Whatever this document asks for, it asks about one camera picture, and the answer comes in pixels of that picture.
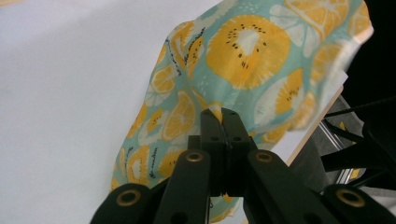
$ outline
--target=white table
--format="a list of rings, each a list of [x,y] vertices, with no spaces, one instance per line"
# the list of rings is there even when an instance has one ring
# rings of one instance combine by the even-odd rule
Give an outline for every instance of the white table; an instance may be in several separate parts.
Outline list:
[[[90,222],[165,37],[218,2],[0,7],[0,223]],[[274,152],[290,164],[313,129],[288,133]]]

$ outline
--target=yellow kiwi slice print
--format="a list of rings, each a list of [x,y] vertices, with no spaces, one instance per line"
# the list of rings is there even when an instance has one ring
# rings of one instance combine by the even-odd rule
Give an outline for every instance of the yellow kiwi slice print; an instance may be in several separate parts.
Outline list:
[[[326,38],[347,17],[350,0],[285,0],[286,6],[312,25],[320,39]]]
[[[189,78],[192,78],[195,65],[204,53],[204,37],[200,36],[195,39],[189,47],[188,58],[187,58],[187,74]]]
[[[206,63],[236,89],[253,89],[276,74],[289,55],[287,33],[254,16],[236,16],[226,21],[210,39]]]
[[[358,43],[363,43],[373,33],[369,11],[364,1],[361,1],[361,5],[354,12],[352,20],[349,21],[348,33]]]
[[[159,119],[163,116],[163,110],[160,108],[155,111],[148,120],[148,132],[151,133],[159,124]]]
[[[172,66],[168,65],[154,73],[151,80],[152,89],[158,93],[167,93],[175,87],[174,78]]]
[[[276,114],[282,114],[294,108],[295,102],[302,94],[303,88],[303,69],[298,68],[291,72],[283,87],[276,97]]]
[[[332,65],[341,48],[340,45],[328,44],[318,50],[312,65],[311,86],[316,87],[326,74],[331,72]]]
[[[178,159],[178,156],[184,151],[184,149],[170,148],[166,155],[161,160],[158,172],[165,178],[171,176]]]
[[[178,102],[163,127],[163,140],[172,141],[192,128],[195,122],[195,105],[185,91],[179,91]]]
[[[136,131],[142,126],[143,122],[146,119],[146,115],[148,113],[148,107],[145,103],[143,103],[142,107],[140,108],[139,114],[137,115],[136,119],[134,120],[134,124],[132,124],[131,129],[129,130],[126,137],[132,138]]]
[[[129,183],[148,185],[149,147],[142,146],[128,160],[127,177]]]
[[[181,23],[175,30],[171,38],[170,46],[175,60],[180,68],[185,69],[184,48],[187,45],[188,37],[191,35],[193,21]]]

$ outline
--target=black metal bracket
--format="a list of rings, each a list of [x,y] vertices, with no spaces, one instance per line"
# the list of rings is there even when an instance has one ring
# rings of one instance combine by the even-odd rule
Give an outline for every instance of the black metal bracket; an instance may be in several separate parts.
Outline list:
[[[275,153],[258,150],[239,115],[222,108],[220,124],[201,113],[201,135],[189,138],[170,178],[153,189],[126,184],[113,190],[91,224],[208,223],[210,197],[244,198],[254,223],[396,223],[363,191],[331,185],[316,194]]]

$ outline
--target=brass screw insert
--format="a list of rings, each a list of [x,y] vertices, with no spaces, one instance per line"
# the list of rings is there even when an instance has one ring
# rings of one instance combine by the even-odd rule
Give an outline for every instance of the brass screw insert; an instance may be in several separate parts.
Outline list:
[[[131,206],[140,200],[140,191],[128,189],[117,196],[117,204],[122,207]]]
[[[363,207],[366,205],[364,199],[358,193],[350,189],[338,189],[335,195],[341,202],[353,207]]]

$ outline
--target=wrinkled fabric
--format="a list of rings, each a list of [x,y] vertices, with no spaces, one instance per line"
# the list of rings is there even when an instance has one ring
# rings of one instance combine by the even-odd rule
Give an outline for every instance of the wrinkled fabric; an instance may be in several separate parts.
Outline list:
[[[111,189],[168,178],[207,108],[219,121],[222,107],[237,112],[258,148],[271,150],[319,113],[329,83],[372,32],[361,0],[224,0],[181,23],[163,43]],[[237,201],[212,198],[211,222]]]

